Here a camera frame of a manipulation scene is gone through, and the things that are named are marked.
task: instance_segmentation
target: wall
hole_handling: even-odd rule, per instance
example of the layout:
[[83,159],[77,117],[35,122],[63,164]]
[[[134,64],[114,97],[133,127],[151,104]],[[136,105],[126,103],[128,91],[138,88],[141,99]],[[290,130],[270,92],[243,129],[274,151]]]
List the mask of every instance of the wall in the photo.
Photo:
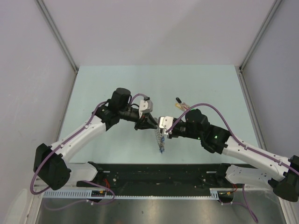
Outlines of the wall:
[[282,3],[244,70],[268,150],[288,157],[299,155],[298,8]]
[[273,2],[45,0],[74,60],[85,66],[240,65]]
[[33,0],[4,0],[0,11],[2,223],[16,195],[29,189],[36,147],[56,139],[74,72]]

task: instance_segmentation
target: reflective metal surface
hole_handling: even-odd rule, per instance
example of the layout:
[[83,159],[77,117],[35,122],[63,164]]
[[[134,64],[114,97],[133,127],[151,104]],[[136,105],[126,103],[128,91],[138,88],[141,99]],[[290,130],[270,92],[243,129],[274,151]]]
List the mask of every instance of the reflective metal surface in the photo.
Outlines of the reflective metal surface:
[[[248,191],[247,198],[260,224],[285,224],[278,198],[263,191]],[[244,202],[242,192],[235,202]],[[239,205],[221,206],[214,200],[116,200],[108,205],[78,203],[60,211],[49,211],[73,199],[44,198],[37,224],[254,224],[249,212]]]

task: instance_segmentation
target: white panel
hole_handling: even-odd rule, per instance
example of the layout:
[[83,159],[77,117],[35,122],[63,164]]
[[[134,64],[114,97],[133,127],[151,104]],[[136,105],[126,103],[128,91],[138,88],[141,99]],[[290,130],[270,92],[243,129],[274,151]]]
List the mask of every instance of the white panel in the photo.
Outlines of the white panel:
[[267,148],[287,157],[299,156],[298,8],[282,3],[244,71]]
[[[1,1],[0,9],[2,223],[21,189],[29,189],[36,147],[55,141],[74,73],[33,0]],[[28,202],[30,193],[22,195]]]
[[240,65],[274,0],[46,0],[79,65]]
[[[112,96],[117,87],[132,95],[147,94],[153,101],[154,117],[178,117],[176,97],[189,105],[210,103],[218,108],[235,133],[257,146],[234,66],[83,66],[75,83],[61,137],[65,137],[91,116],[95,106]],[[225,127],[212,109],[200,107],[209,121]],[[220,163],[240,160],[211,154],[200,141],[186,138],[165,140],[161,154],[154,130],[134,130],[134,123],[121,120],[108,132],[88,143],[71,162],[102,163]]]

